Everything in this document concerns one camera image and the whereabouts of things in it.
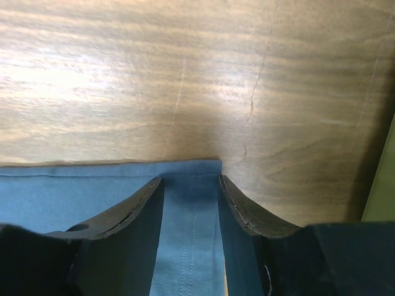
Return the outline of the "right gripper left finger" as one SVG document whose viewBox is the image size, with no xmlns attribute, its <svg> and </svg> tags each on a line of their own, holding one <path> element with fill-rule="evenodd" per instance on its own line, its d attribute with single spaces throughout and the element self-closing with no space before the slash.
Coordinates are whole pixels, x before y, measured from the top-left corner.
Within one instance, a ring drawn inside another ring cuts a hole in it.
<svg viewBox="0 0 395 296">
<path fill-rule="evenodd" d="M 66 231 L 1 225 L 2 295 L 148 295 L 157 258 L 164 181 Z"/>
</svg>

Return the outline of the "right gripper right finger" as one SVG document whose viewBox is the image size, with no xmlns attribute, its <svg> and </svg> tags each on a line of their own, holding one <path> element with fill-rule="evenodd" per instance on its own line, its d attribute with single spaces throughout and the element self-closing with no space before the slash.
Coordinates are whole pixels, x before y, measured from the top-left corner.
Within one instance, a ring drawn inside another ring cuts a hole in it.
<svg viewBox="0 0 395 296">
<path fill-rule="evenodd" d="M 393 295 L 394 223 L 300 227 L 219 177 L 218 212 L 230 295 Z"/>
</svg>

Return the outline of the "blue-grey t-shirt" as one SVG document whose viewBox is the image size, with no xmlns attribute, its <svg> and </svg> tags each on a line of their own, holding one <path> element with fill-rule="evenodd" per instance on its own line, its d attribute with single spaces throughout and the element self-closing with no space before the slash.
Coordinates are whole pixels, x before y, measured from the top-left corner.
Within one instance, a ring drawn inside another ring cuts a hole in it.
<svg viewBox="0 0 395 296">
<path fill-rule="evenodd" d="M 164 181 L 157 258 L 148 295 L 228 294 L 218 212 L 218 160 L 1 170 L 1 225 L 66 231 Z"/>
</svg>

